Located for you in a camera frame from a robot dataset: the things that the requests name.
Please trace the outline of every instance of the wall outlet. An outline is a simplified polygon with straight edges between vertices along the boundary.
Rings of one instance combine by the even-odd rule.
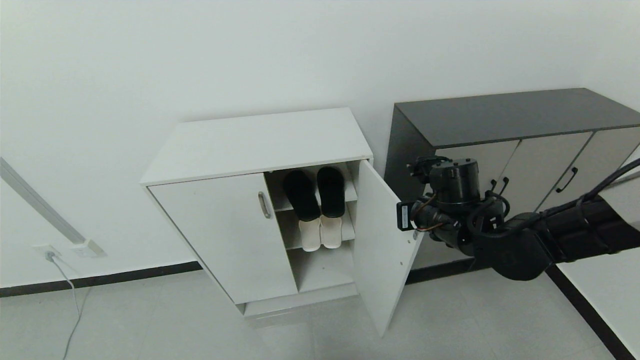
[[[34,245],[32,246],[33,250],[37,251],[38,254],[40,254],[40,256],[42,256],[42,258],[45,258],[45,255],[47,254],[48,251],[53,251],[53,253],[60,257],[61,254],[59,251],[56,250],[56,248],[54,248],[53,246],[49,245],[49,244],[44,244],[44,245]]]
[[[101,258],[107,256],[107,254],[95,243],[95,241],[89,239],[80,245],[74,245],[71,247],[79,257],[81,258]]]

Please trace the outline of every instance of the dark gray cabinet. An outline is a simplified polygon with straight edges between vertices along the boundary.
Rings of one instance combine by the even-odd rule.
[[[475,158],[481,191],[495,180],[515,215],[578,197],[639,143],[640,113],[585,88],[400,102],[385,181],[412,200],[426,191],[408,174],[416,157]]]

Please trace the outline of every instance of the black slipper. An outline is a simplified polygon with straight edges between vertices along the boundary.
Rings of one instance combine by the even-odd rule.
[[[314,185],[304,172],[294,170],[288,173],[282,187],[298,219],[308,222],[320,217]]]
[[[317,175],[318,191],[322,214],[328,218],[339,218],[344,215],[344,177],[340,170],[323,167]]]

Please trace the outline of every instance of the gray cable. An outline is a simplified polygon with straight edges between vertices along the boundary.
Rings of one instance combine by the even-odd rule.
[[[76,303],[76,311],[78,313],[78,320],[76,320],[76,324],[74,325],[73,330],[71,330],[71,334],[69,334],[69,339],[67,340],[67,347],[65,347],[65,355],[62,357],[62,360],[65,360],[67,358],[67,353],[69,352],[69,345],[71,344],[71,338],[73,338],[74,333],[76,332],[76,328],[80,323],[80,318],[82,317],[82,310],[80,310],[80,307],[78,306],[78,301],[76,299],[76,287],[74,286],[74,283],[72,283],[71,280],[69,280],[69,278],[65,275],[65,272],[62,271],[60,266],[54,260],[54,258],[56,258],[56,255],[53,252],[49,251],[45,256],[48,261],[56,265],[56,268],[58,268],[58,271],[60,271],[62,276],[65,277],[65,280],[69,283],[69,285],[71,285],[71,290],[73,291],[73,295],[74,295],[74,303]]]

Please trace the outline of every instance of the open cabinet door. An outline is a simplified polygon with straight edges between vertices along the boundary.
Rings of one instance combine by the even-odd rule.
[[[393,315],[422,234],[400,231],[396,203],[400,200],[367,160],[360,162],[356,240],[353,248],[356,287],[382,336]]]

